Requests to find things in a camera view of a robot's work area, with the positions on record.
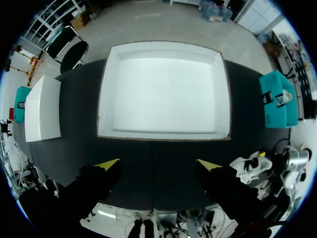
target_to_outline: shoe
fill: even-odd
[[[242,183],[250,184],[251,181],[259,179],[259,174],[272,168],[272,161],[255,152],[248,159],[237,158],[230,166],[237,171],[237,177]]]
[[[145,218],[144,218],[144,221],[145,221],[145,220],[151,220],[152,217],[153,217],[153,212],[148,212],[147,215],[146,215]]]
[[[142,216],[141,216],[141,214],[140,213],[138,213],[138,212],[136,212],[135,214],[134,214],[134,219],[135,220],[142,220]]]

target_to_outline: white cabinet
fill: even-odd
[[[254,34],[258,34],[268,25],[269,22],[260,16],[258,20],[256,20],[256,22],[249,28],[249,30],[252,31]]]
[[[259,34],[280,14],[281,12],[269,0],[251,0],[237,23],[254,34]]]
[[[262,15],[271,5],[269,0],[255,0],[251,7],[255,10],[258,14]]]
[[[275,6],[270,6],[265,13],[263,13],[263,18],[267,20],[269,23],[273,22],[281,12],[275,7]]]
[[[249,8],[248,11],[243,15],[243,17],[238,21],[238,24],[249,29],[260,17],[260,15]]]

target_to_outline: printed label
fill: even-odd
[[[18,102],[18,108],[25,108],[25,103],[24,102]]]
[[[283,94],[279,94],[275,96],[276,99],[276,105],[278,108],[283,107],[285,105],[285,100]]]
[[[267,93],[264,93],[263,94],[263,103],[264,103],[264,105],[268,104],[268,103],[271,103],[271,102],[273,102],[273,98],[272,98],[271,92],[269,91]]]

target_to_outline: white tray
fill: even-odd
[[[114,46],[98,116],[102,137],[229,139],[230,97],[222,56],[176,42]]]

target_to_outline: dark tabletop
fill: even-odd
[[[288,129],[265,128],[261,74],[225,61],[231,91],[231,140],[168,142],[97,137],[97,108],[106,60],[60,75],[61,137],[25,142],[24,124],[13,125],[21,150],[51,179],[70,184],[79,169],[120,158],[122,178],[105,203],[130,209],[184,210],[210,205],[194,178],[196,159],[227,165],[257,150],[271,150]]]

